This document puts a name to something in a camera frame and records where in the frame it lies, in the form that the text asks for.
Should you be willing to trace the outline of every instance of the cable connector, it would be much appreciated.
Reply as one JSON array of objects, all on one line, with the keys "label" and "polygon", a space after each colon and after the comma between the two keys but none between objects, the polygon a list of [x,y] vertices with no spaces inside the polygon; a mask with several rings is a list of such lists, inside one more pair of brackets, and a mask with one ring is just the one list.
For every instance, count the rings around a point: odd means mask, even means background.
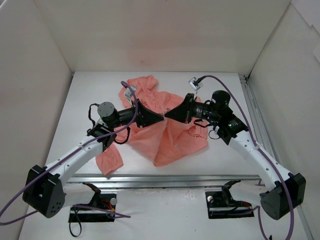
[{"label": "cable connector", "polygon": [[256,146],[254,146],[254,149],[258,150],[258,149],[264,149],[264,145],[260,144],[257,140],[255,140]]},{"label": "cable connector", "polygon": [[[133,90],[133,92],[136,92],[137,91],[137,88],[133,85],[130,86]],[[124,97],[129,101],[129,103],[131,104],[132,101],[131,101],[131,97],[133,96],[133,93],[129,90],[129,88],[127,88],[124,92]]]},{"label": "cable connector", "polygon": [[202,87],[202,84],[198,83],[197,78],[195,76],[189,80],[189,84],[195,91],[198,91]]}]

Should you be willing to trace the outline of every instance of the black bracket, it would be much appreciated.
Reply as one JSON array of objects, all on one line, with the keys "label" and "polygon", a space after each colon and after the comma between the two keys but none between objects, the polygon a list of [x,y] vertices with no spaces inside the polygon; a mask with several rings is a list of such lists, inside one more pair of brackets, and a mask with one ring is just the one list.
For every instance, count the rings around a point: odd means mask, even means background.
[{"label": "black bracket", "polygon": [[218,123],[219,130],[217,131],[217,135],[225,142],[225,144],[229,145],[231,138],[236,138],[237,134],[242,131],[248,131],[247,126],[236,117],[232,111],[231,114],[227,114],[221,118],[221,121]]},{"label": "black bracket", "polygon": [[[35,165],[30,169],[26,185],[46,170],[46,167]],[[65,204],[65,193],[59,174],[47,173],[31,185],[22,195],[23,201],[36,209],[46,218],[52,218]]]},{"label": "black bracket", "polygon": [[179,106],[176,106],[172,110],[168,111],[164,116],[180,123],[190,123],[192,120],[191,111],[195,105],[194,96],[195,95],[193,93],[188,93]]},{"label": "black bracket", "polygon": [[[106,129],[104,129],[104,126],[102,126],[101,124],[96,124],[92,129],[89,129],[87,131],[87,136],[93,136],[96,138],[96,137],[106,135],[109,132],[113,132],[113,129],[111,129],[110,131],[107,131]],[[116,136],[117,135],[114,134],[111,136],[103,137],[101,139],[98,139],[97,142],[102,143],[102,150],[105,151],[114,142],[114,140],[116,139]]]},{"label": "black bracket", "polygon": [[[292,200],[293,208],[296,208],[304,201],[306,179],[300,174],[293,175],[289,173],[289,177],[285,182],[286,187],[289,190],[290,198]],[[232,206],[235,202],[230,194],[229,189],[232,185],[239,181],[229,181],[222,187],[222,196],[225,202]],[[261,193],[260,203],[263,210],[274,220],[279,220],[284,215],[290,212],[287,195],[283,188],[283,185],[279,182],[275,182],[276,187],[271,191]]]},{"label": "black bracket", "polygon": [[135,122],[138,127],[145,128],[164,120],[164,116],[146,108],[140,100],[137,101],[137,106],[138,116]]}]

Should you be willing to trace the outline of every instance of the crumpled fabric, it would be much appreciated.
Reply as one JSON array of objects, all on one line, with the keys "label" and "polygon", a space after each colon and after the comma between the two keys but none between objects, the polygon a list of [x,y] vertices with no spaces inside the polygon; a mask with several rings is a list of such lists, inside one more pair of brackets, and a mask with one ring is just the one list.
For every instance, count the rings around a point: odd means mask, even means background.
[{"label": "crumpled fabric", "polygon": [[[176,94],[155,91],[154,87],[158,80],[152,75],[129,79],[127,83],[136,87],[135,94],[141,103],[158,114],[165,114],[184,100]],[[123,87],[118,96],[125,108],[131,108],[132,106],[124,97],[124,92]],[[193,121],[185,124],[165,117],[164,121],[148,127],[139,128],[133,123],[130,128],[130,136],[126,144],[130,144],[150,159],[156,167],[171,164],[208,145],[208,129],[195,125]],[[126,137],[127,131],[124,130],[117,134],[116,140],[123,142]],[[114,143],[95,159],[98,168],[105,175],[123,166],[121,155]]]}]

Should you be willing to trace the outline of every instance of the white table surface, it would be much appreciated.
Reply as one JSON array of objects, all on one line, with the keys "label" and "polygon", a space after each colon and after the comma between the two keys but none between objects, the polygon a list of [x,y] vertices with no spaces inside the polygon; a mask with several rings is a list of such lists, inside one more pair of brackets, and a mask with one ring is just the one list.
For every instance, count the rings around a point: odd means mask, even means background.
[{"label": "white table surface", "polygon": [[[262,240],[258,214],[254,217],[208,219],[205,190],[153,189],[120,190],[116,211],[131,218],[114,222],[82,223],[80,240]],[[28,217],[19,240],[74,240],[69,233],[69,207],[46,219],[39,213]],[[294,210],[294,230],[291,240],[306,240],[307,236]],[[264,231],[274,240],[287,236],[290,214],[276,221],[262,211]],[[79,226],[72,227],[76,234]]]},{"label": "white table surface", "polygon": [[[203,73],[203,72],[75,72],[65,105],[54,135],[47,158],[47,164],[60,158],[79,143],[92,126],[88,119],[89,105],[92,103],[112,102],[118,110],[124,109],[118,97],[122,87],[120,81],[153,75],[158,79],[157,91],[167,91],[185,97],[193,89],[188,81],[196,76],[213,74],[220,78],[235,95],[245,114],[249,112],[239,76],[237,73]],[[198,96],[204,102],[210,100],[212,93],[223,90],[216,80],[206,78]],[[243,120],[233,100],[230,107],[234,114]],[[98,114],[93,108],[92,116],[96,120]],[[122,159],[123,167],[114,174],[121,175],[255,175],[256,173],[233,149],[222,140],[208,138],[208,147],[188,155],[172,164],[155,167],[149,159],[134,150],[130,144],[116,145]],[[77,173],[101,174],[95,159],[91,159]]]}]

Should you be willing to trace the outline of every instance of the black mount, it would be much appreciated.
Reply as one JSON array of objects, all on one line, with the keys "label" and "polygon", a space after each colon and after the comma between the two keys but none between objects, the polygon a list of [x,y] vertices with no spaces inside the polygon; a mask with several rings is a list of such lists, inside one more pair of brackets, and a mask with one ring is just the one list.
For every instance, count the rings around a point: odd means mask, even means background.
[{"label": "black mount", "polygon": [[[164,120],[164,117],[156,112],[146,108],[139,99],[138,115],[135,118],[136,125],[145,128]],[[103,102],[98,106],[98,114],[109,129],[115,129],[120,126],[127,125],[135,115],[136,106],[128,109],[117,111],[111,102]]]},{"label": "black mount", "polygon": [[[240,181],[229,181],[222,187],[222,196],[230,206],[232,206],[236,201],[233,200],[229,189],[238,182]],[[306,179],[300,173],[296,175],[289,173],[289,178],[284,182],[289,190],[293,208],[296,208],[304,201]],[[270,216],[274,220],[279,220],[284,215],[289,213],[290,209],[283,185],[279,181],[276,181],[275,185],[276,187],[271,191],[260,194],[260,203],[263,210],[268,214],[268,216]]]},{"label": "black mount", "polygon": [[[42,174],[47,167],[35,165],[30,169],[26,185]],[[59,174],[47,173],[23,192],[22,199],[46,218],[52,218],[65,204],[65,193]]]},{"label": "black mount", "polygon": [[210,118],[214,122],[219,120],[220,116],[212,110],[210,105],[197,102],[194,97],[193,93],[188,93],[179,106],[168,111],[164,116],[184,124],[190,123],[192,118]]}]

